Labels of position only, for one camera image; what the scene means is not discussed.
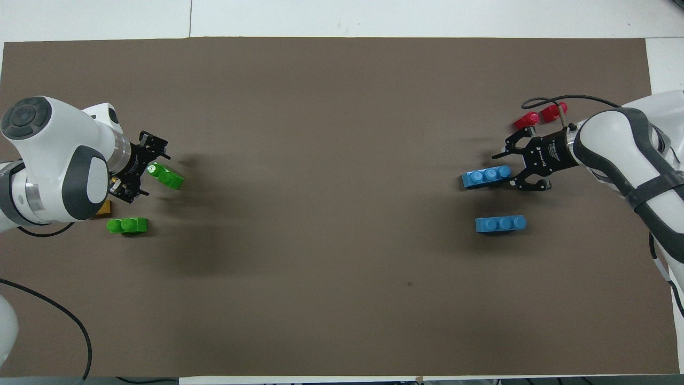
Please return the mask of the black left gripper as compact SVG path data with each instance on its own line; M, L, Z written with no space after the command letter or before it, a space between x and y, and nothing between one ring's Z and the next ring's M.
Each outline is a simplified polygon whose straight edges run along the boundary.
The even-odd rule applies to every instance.
M149 196L149 192L140 188L142 174L149 163L157 158L171 160L166 146L168 141L147 131L141 131L139 144L130 142L128 145L130 154L123 168L119 171L110 171L110 178L119 180L112 183L112 196L127 204L132 204L140 195Z

